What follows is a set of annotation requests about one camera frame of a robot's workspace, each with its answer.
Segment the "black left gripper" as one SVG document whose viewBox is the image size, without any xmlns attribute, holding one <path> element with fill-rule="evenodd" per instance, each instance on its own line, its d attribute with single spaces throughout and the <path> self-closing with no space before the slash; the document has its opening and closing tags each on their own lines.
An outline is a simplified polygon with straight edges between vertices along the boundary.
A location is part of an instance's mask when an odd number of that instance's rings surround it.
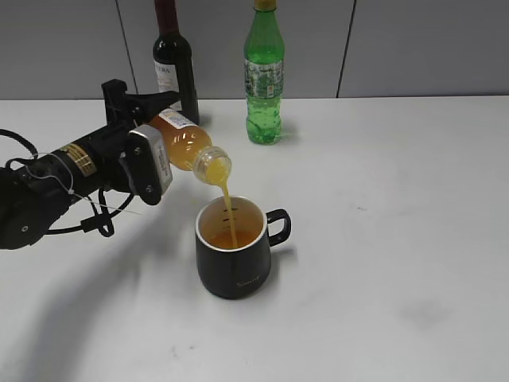
<svg viewBox="0 0 509 382">
<path fill-rule="evenodd" d="M 128 94 L 122 80 L 101 84 L 107 125 L 63 146 L 63 154 L 74 176 L 73 189 L 88 195 L 97 189 L 130 193 L 126 170 L 120 158 L 128 133 L 147 124 L 161 111 L 180 100 L 175 91 L 154 94 Z"/>
</svg>

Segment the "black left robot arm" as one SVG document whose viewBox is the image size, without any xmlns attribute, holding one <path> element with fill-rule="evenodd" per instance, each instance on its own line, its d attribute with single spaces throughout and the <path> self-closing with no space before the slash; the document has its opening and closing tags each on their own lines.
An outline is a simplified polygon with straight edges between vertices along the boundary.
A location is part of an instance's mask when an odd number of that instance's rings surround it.
<svg viewBox="0 0 509 382">
<path fill-rule="evenodd" d="M 44 154 L 19 134 L 30 158 L 8 160 L 1 168 L 1 247 L 35 244 L 43 236 L 98 230 L 110 237 L 112 220 L 140 197 L 157 205 L 172 181 L 169 157 L 159 130 L 149 122 L 179 92 L 134 95 L 126 83 L 102 85 L 107 123 L 51 153 Z"/>
</svg>

